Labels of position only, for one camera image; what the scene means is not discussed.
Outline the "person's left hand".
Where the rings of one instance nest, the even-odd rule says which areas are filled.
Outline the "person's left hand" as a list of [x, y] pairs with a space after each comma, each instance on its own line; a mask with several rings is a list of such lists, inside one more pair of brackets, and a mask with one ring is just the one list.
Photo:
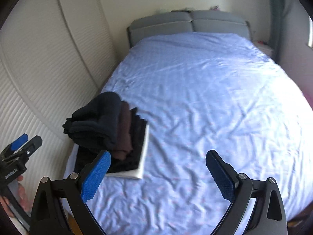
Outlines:
[[[25, 213], [30, 213], [31, 212], [31, 208], [32, 208], [32, 204], [30, 203], [28, 196], [25, 192], [25, 188], [23, 187], [23, 185], [21, 184], [21, 181], [23, 181], [23, 176], [19, 176], [17, 179], [17, 190], [15, 190], [16, 192], [16, 196], [15, 199], [18, 201], [19, 205], [21, 206], [21, 208], [23, 208], [23, 210], [25, 211]], [[10, 218], [15, 218], [15, 215], [13, 214], [13, 212], [10, 210], [9, 205], [10, 205], [10, 201], [6, 198], [6, 197], [2, 197], [1, 196], [1, 205], [5, 211], [5, 213], [10, 217]]]

